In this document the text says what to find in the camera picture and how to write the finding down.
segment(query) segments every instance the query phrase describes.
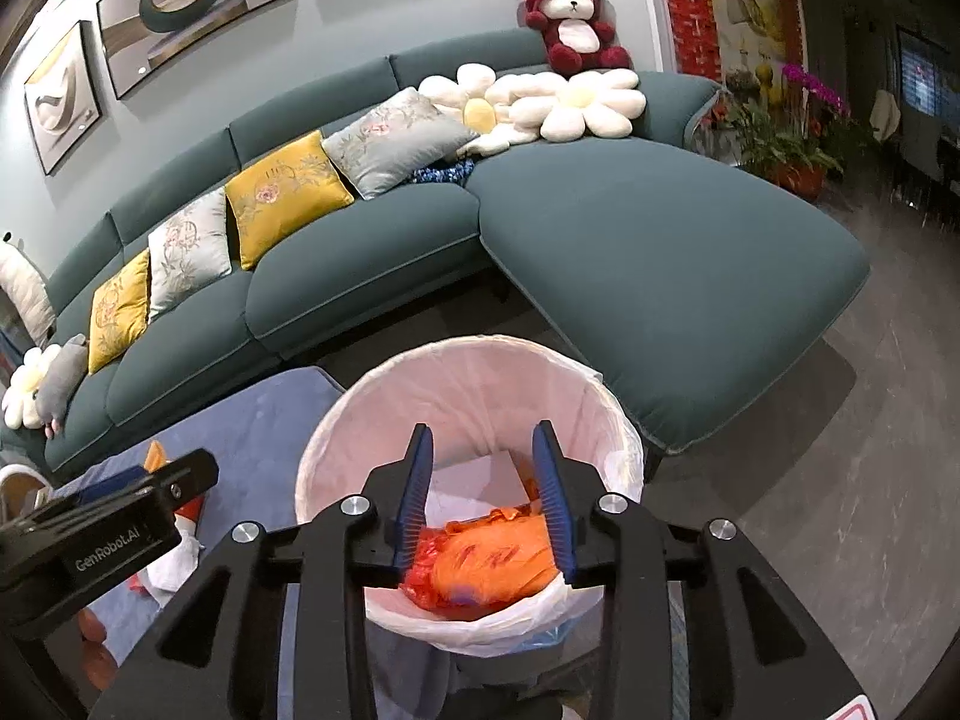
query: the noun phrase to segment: flower-shaped pillow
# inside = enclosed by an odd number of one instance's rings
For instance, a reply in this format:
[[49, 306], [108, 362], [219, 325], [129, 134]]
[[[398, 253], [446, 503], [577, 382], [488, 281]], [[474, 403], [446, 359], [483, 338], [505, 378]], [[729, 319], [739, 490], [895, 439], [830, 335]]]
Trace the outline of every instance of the flower-shaped pillow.
[[43, 427], [34, 396], [59, 351], [61, 348], [57, 343], [51, 343], [44, 351], [32, 348], [23, 356], [23, 365], [13, 372], [10, 386], [0, 403], [4, 422], [11, 430], [19, 430], [21, 425], [31, 430]]
[[510, 108], [515, 127], [539, 129], [553, 143], [575, 141], [587, 129], [598, 138], [625, 138], [646, 109], [647, 98], [637, 88], [632, 70], [597, 73], [588, 70], [567, 81], [555, 73], [534, 76]]
[[458, 149], [458, 157], [487, 157], [539, 137], [539, 126], [516, 127], [511, 121], [511, 104], [517, 99], [517, 87], [524, 78], [497, 79], [486, 65], [467, 64], [457, 70], [456, 83], [443, 76], [429, 76], [418, 91], [440, 112], [480, 133], [479, 138]]

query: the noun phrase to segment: red flower pot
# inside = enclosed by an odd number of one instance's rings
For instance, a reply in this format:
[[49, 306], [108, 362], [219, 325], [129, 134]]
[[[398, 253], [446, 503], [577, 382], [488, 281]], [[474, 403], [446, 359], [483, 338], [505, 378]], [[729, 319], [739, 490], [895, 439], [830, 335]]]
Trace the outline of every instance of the red flower pot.
[[815, 202], [824, 188], [827, 169], [820, 165], [777, 165], [771, 170], [768, 180], [772, 184], [792, 191], [808, 202]]

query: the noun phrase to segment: orange plastic bag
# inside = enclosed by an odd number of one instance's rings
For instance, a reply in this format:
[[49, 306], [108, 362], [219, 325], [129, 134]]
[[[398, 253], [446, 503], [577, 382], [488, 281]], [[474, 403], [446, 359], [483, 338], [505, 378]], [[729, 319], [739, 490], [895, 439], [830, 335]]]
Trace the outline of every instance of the orange plastic bag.
[[400, 587], [420, 608], [477, 619], [536, 595], [557, 573], [544, 516], [494, 509], [442, 531], [424, 528]]

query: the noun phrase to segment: yellow embroidered pillow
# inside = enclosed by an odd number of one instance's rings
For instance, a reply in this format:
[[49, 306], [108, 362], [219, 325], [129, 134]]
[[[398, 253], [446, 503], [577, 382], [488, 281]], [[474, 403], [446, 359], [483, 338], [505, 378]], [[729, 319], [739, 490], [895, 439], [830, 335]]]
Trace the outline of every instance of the yellow embroidered pillow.
[[119, 357], [147, 329], [150, 250], [141, 251], [93, 293], [90, 312], [90, 375]]
[[240, 232], [240, 266], [249, 271], [280, 241], [353, 196], [320, 146], [320, 132], [268, 154], [227, 182]]

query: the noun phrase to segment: sofa leg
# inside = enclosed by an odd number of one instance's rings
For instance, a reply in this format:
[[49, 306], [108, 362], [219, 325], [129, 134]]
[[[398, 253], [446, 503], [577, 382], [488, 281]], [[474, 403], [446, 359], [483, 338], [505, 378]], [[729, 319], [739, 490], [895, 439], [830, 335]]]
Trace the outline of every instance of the sofa leg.
[[643, 483], [649, 484], [656, 474], [661, 461], [664, 459], [664, 453], [655, 446], [646, 445], [647, 456], [643, 459]]

